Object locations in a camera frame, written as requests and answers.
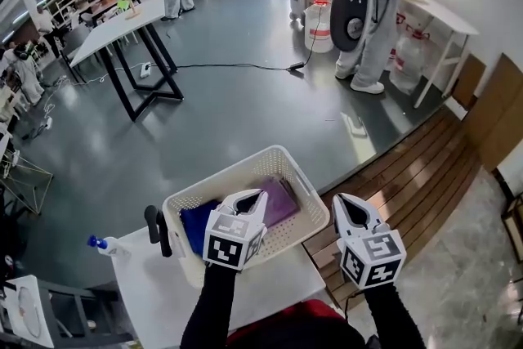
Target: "handle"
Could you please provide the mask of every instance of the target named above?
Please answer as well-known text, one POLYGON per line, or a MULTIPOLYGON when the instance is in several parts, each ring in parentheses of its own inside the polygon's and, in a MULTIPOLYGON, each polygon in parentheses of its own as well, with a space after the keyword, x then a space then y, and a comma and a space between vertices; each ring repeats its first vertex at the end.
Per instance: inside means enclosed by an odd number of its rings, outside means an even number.
POLYGON ((158 209, 154 205, 150 205, 145 209, 144 218, 147 221, 149 228, 149 240, 152 244, 160 241, 160 234, 158 232, 158 225, 156 224, 156 217, 158 216, 158 209))
POLYGON ((159 227, 160 233, 160 247, 162 248, 163 257, 171 257, 172 249, 169 244, 169 232, 167 228, 167 223, 165 222, 165 217, 161 211, 158 211, 158 216, 156 217, 156 222, 159 227))
POLYGON ((147 227, 149 228, 150 242, 152 244, 160 242, 162 256, 171 257, 172 250, 171 245, 169 244, 169 233, 163 213, 154 205, 150 205, 145 209, 144 218, 147 221, 147 227))

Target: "spray bottle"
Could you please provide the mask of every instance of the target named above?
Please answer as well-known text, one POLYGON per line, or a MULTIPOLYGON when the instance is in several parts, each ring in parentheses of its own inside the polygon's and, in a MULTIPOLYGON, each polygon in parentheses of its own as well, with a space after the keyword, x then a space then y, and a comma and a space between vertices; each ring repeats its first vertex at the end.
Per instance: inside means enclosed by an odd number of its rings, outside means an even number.
POLYGON ((131 255, 131 252, 114 237, 99 239, 95 235, 91 235, 87 241, 87 246, 98 248, 98 253, 106 256, 122 257, 131 255))

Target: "black sleeve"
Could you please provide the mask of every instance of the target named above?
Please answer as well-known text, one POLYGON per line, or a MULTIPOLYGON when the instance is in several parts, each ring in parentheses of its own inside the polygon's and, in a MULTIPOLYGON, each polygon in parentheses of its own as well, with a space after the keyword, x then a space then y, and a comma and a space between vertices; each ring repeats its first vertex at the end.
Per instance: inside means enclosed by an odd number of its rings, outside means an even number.
POLYGON ((202 293, 181 338, 180 349, 226 347, 236 271, 212 265, 205 271, 202 293))
POLYGON ((378 330, 382 349, 425 349, 418 326, 400 300, 393 284, 366 290, 365 298, 378 330))

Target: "power strip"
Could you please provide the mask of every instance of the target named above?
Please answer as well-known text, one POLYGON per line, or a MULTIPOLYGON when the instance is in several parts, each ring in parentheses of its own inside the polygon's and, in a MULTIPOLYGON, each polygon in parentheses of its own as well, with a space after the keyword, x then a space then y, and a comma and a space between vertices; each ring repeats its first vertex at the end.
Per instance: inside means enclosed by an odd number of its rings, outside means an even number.
POLYGON ((150 61, 147 61, 143 65, 141 65, 141 72, 140 72, 140 78, 146 78, 150 76, 150 61))

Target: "fiducial marker cube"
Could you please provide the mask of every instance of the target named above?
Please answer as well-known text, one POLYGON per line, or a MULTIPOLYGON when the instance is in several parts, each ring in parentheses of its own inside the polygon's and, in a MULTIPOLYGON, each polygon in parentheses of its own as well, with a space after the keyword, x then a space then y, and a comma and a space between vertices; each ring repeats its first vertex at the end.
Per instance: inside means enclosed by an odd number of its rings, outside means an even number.
POLYGON ((211 211, 205 230, 203 259, 241 271, 260 250, 264 230, 264 224, 211 211))
POLYGON ((343 244, 341 268, 361 290, 394 282, 407 257, 398 230, 344 239, 343 244))

